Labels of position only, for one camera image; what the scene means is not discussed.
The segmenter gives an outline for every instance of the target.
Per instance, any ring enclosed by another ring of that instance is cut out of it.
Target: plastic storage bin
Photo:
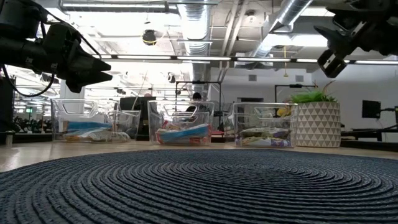
[[[211,102],[150,101],[150,141],[152,144],[210,145],[213,114]]]
[[[233,108],[233,126],[237,146],[295,146],[297,105],[235,103]]]
[[[117,101],[52,99],[51,108],[54,141],[126,142],[139,124],[140,112],[122,112]]]

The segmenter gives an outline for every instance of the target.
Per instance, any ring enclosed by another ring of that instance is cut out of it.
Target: dark blue rug
[[[0,173],[0,223],[398,223],[398,161],[120,152]]]

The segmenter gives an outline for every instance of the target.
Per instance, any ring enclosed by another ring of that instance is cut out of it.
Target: table
[[[89,154],[109,153],[109,152],[127,152],[143,150],[162,150],[162,149],[242,149],[235,147],[233,143],[214,143],[211,146],[186,147],[186,146],[152,146],[149,142],[127,142],[116,144],[90,144],[90,143],[63,143],[63,142],[38,142],[15,144],[7,148],[0,146],[0,172],[16,169],[18,167],[35,164],[37,162],[48,161],[72,156],[83,156]],[[322,149],[310,147],[296,147],[287,149],[278,149],[282,151],[297,152],[318,152],[326,154],[341,154],[351,156],[368,156],[388,159],[397,159],[398,152],[386,152],[364,149]]]

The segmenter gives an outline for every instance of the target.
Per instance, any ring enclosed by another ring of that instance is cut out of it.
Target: exposed ductwork
[[[184,39],[193,40],[193,42],[185,43],[187,54],[193,56],[209,55],[209,44],[200,41],[208,38],[211,7],[206,4],[179,4],[177,7],[182,18]],[[210,64],[192,63],[190,78],[191,81],[210,81]],[[200,92],[204,100],[207,99],[208,84],[192,85],[192,88],[194,92]]]
[[[312,1],[313,0],[285,0],[279,12],[267,16],[263,28],[264,39],[258,48],[253,51],[251,57],[266,57],[273,47],[269,45],[268,34],[270,32],[291,32],[294,22]]]

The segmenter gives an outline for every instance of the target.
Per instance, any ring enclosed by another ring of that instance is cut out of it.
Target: triangle-patterned pot
[[[296,146],[340,147],[340,104],[298,104]]]

